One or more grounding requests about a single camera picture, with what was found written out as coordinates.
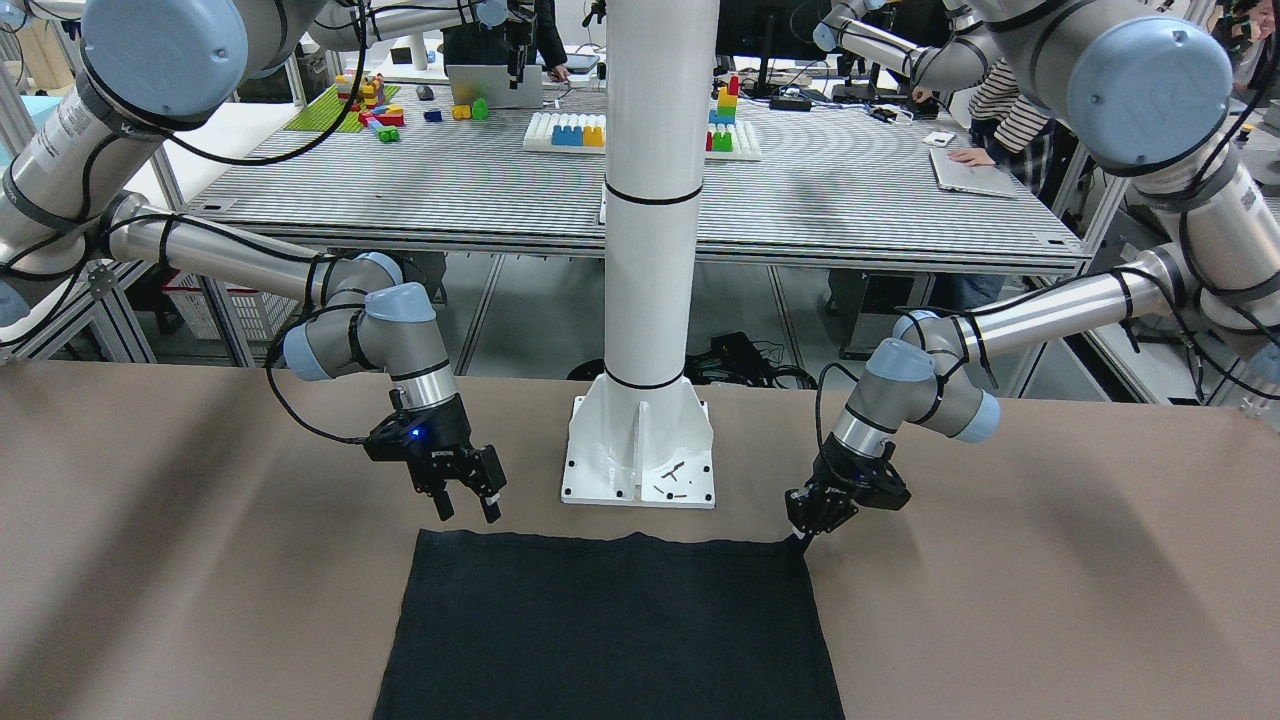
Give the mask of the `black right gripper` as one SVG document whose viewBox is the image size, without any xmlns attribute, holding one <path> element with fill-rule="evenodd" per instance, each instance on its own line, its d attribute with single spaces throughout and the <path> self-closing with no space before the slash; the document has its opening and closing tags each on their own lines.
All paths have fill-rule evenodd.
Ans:
<svg viewBox="0 0 1280 720">
<path fill-rule="evenodd" d="M 398 392 L 392 396 L 396 409 L 362 442 L 367 456 L 376 462 L 406 462 L 415 489 L 431 500 L 442 521 L 454 516 L 445 483 L 470 480 L 486 523 L 497 523 L 506 473 L 494 446 L 472 446 L 462 397 L 454 395 L 428 407 L 411 409 L 401 402 Z"/>
</svg>

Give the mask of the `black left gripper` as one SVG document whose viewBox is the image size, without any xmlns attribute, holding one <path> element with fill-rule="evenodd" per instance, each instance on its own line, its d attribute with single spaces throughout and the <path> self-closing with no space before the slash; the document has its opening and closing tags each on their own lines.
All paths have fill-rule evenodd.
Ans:
<svg viewBox="0 0 1280 720">
<path fill-rule="evenodd" d="M 910 501 L 911 493 L 891 462 L 895 450 L 890 441 L 882 456 L 868 457 L 827 437 L 809 480 L 786 492 L 786 512 L 800 534 L 800 553 L 810 548 L 817 534 L 831 533 L 860 509 L 899 511 Z"/>
</svg>

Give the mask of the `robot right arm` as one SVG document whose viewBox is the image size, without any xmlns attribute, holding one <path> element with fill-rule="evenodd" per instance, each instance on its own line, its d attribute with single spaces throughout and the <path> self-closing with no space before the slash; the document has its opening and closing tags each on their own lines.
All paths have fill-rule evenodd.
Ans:
<svg viewBox="0 0 1280 720">
<path fill-rule="evenodd" d="M 293 299 L 301 314 L 273 341 L 266 372 L 285 363 L 306 380 L 385 374 L 392 414 L 356 445 L 375 461 L 403 462 L 440 519 L 453 516 L 448 487 L 457 483 L 497 521 L 500 460 L 472 443 L 431 295 L 401 260 L 273 240 L 218 223 L 196 204 L 155 206 L 127 184 L 243 82 L 292 61 L 306 38 L 361 54 L 383 35 L 532 17 L 531 4 L 503 1 L 6 4 L 8 22 L 77 20 L 82 68 L 3 170 L 3 342 L 22 345 L 51 323 L 52 313 L 32 311 L 100 261 L 170 266 Z"/>
</svg>

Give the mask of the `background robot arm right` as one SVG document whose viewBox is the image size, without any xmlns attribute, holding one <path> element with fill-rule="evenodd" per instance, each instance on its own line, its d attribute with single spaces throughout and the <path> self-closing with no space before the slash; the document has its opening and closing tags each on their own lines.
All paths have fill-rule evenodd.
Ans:
<svg viewBox="0 0 1280 720">
<path fill-rule="evenodd" d="M 604 372 L 570 419 L 561 501 L 622 507 L 713 509 L 709 410 L 685 377 L 695 233 L 704 195 L 704 136 L 710 109 L 721 1 L 611 1 L 604 126 Z M 852 53 L 929 58 L 858 18 L 877 1 L 824 12 L 814 40 L 858 38 Z M 645 68 L 667 55 L 662 78 Z M 937 393 L 925 351 L 884 340 L 856 391 Z M 906 420 L 905 400 L 844 411 L 820 436 L 813 477 L 785 496 L 800 532 L 829 532 L 859 509 L 900 510 L 910 498 L 890 459 Z"/>
</svg>

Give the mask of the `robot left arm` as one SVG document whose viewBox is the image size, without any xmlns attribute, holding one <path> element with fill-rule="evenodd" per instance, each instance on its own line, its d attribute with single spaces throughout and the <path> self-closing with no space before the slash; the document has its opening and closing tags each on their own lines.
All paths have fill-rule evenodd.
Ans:
<svg viewBox="0 0 1280 720">
<path fill-rule="evenodd" d="M 952 33 L 922 47 L 869 26 L 873 1 L 835 1 L 813 32 L 934 90 L 973 86 L 1006 60 L 1030 105 L 1065 124 L 1106 174 L 1128 181 L 1169 241 L 1129 263 L 1088 272 L 1096 242 L 1052 284 L 970 311 L 905 310 L 867 359 L 812 477 L 785 496 L 801 544 L 863 509 L 899 510 L 910 492 L 892 456 L 916 425 L 968 443 L 1001 411 L 964 372 L 1028 346 L 1165 314 L 1204 329 L 1253 368 L 1220 375 L 1254 398 L 1277 397 L 1277 219 L 1251 177 L 1229 122 L 1233 69 L 1202 19 L 1140 1 L 950 1 Z"/>
</svg>

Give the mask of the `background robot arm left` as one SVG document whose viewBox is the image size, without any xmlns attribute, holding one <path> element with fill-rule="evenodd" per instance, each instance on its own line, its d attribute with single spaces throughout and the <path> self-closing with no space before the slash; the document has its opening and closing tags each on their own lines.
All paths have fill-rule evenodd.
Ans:
<svg viewBox="0 0 1280 720">
<path fill-rule="evenodd" d="M 457 29 L 458 40 L 484 28 L 504 37 L 515 87 L 535 54 L 558 61 L 541 49 L 539 3 L 369 9 L 366 1 L 328 1 L 307 32 L 324 47 L 356 51 L 380 33 Z M 604 372 L 575 401 L 566 502 L 680 505 L 685 498 L 659 498 L 659 489 L 676 489 L 667 471 L 676 461 L 710 459 L 710 420 L 684 365 L 704 181 L 698 113 L 707 109 L 718 8 L 718 1 L 625 1 L 611 26 L 617 35 L 609 58 L 618 63 L 605 129 Z M 637 64 L 650 49 L 673 51 L 677 68 L 667 86 Z M 783 500 L 803 544 L 861 509 L 905 506 L 911 496 L 892 452 L 891 441 L 887 450 L 864 450 L 838 433 L 819 442 L 810 479 Z"/>
</svg>

